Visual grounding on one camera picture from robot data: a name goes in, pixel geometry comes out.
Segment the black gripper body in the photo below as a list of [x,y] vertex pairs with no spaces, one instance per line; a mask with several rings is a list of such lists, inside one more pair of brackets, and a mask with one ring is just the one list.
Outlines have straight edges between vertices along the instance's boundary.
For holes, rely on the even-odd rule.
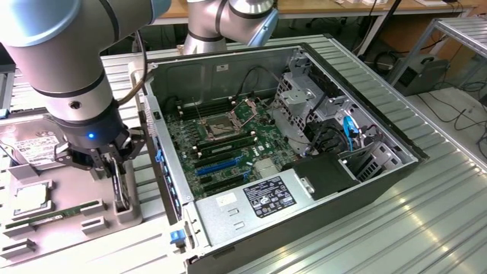
[[84,121],[67,121],[53,118],[67,142],[80,148],[92,149],[123,144],[130,136],[128,127],[123,124],[119,104],[114,99],[107,109],[94,118]]

